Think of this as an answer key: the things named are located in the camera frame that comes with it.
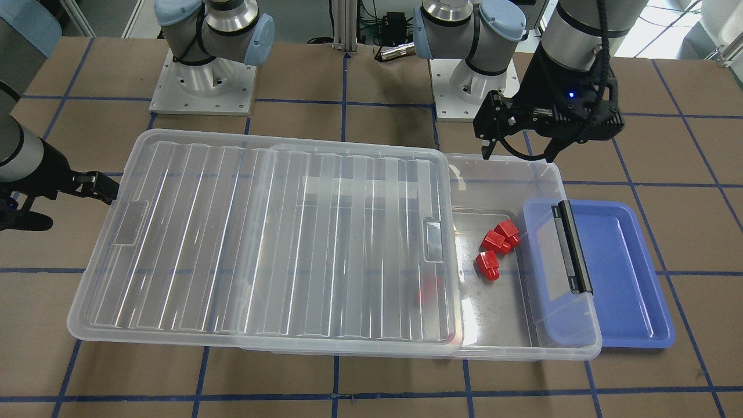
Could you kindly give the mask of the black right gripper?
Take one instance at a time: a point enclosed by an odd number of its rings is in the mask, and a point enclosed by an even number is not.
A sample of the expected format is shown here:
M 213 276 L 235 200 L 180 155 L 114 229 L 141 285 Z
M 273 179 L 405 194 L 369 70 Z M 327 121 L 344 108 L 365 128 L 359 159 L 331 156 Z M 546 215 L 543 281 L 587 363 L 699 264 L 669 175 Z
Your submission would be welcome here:
M 37 197 L 55 200 L 59 192 L 92 198 L 110 206 L 120 184 L 99 171 L 76 172 L 63 153 L 37 136 L 23 136 L 2 159 L 1 230 L 46 231 L 53 219 L 31 206 Z

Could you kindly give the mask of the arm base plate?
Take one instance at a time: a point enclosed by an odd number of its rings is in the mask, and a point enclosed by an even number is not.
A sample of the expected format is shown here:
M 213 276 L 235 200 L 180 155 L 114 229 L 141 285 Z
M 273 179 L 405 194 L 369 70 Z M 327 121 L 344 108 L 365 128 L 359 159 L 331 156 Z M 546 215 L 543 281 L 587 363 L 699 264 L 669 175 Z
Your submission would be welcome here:
M 475 73 L 462 59 L 430 59 L 429 64 L 438 121 L 470 122 L 489 92 L 512 98 L 520 87 L 513 61 L 496 76 Z
M 167 51 L 149 111 L 183 116 L 249 116 L 257 68 L 216 58 L 186 66 Z

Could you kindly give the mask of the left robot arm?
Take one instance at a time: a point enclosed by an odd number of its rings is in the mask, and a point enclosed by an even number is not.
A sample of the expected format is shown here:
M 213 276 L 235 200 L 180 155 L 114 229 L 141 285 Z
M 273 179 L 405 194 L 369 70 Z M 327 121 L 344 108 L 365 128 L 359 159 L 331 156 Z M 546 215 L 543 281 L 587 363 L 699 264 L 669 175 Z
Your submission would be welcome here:
M 481 155 L 502 145 L 525 161 L 553 162 L 574 143 L 606 141 L 625 126 L 611 58 L 645 1 L 559 1 L 508 98 L 485 83 L 506 74 L 527 17 L 512 1 L 424 1 L 412 34 L 423 59 L 457 59 L 465 95 L 478 104 Z

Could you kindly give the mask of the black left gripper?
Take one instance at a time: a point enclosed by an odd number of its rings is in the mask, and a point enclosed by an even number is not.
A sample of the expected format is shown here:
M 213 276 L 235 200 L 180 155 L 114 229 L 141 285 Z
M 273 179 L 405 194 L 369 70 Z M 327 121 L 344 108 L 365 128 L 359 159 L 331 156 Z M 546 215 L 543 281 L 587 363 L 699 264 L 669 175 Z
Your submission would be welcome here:
M 514 157 L 553 162 L 574 143 L 606 141 L 625 127 L 618 104 L 618 82 L 605 53 L 593 55 L 586 71 L 569 69 L 539 46 L 513 99 L 491 90 L 474 119 L 473 132 L 489 160 L 496 145 Z M 533 130 L 550 141 L 539 154 L 523 154 L 507 141 Z

